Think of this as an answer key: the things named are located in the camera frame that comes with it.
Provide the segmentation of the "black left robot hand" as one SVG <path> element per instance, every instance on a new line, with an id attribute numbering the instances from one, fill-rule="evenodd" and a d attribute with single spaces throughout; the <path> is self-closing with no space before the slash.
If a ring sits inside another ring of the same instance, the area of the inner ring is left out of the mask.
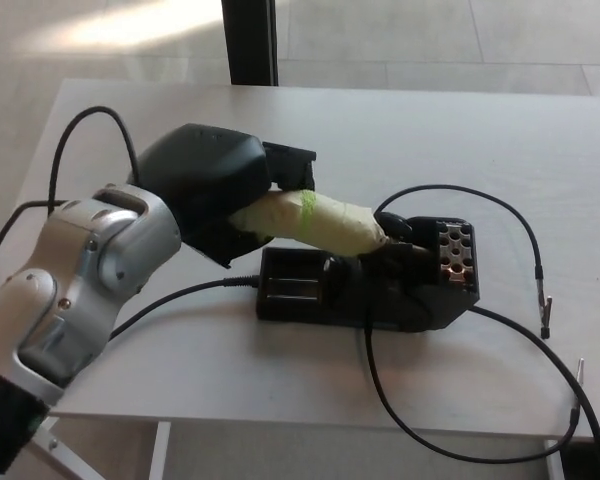
<path id="1" fill-rule="evenodd" d="M 185 124 L 138 157 L 139 180 L 129 182 L 161 198 L 184 244 L 224 268 L 271 241 L 239 230 L 229 217 L 273 186 L 313 190 L 311 150 L 263 142 L 220 127 Z"/>

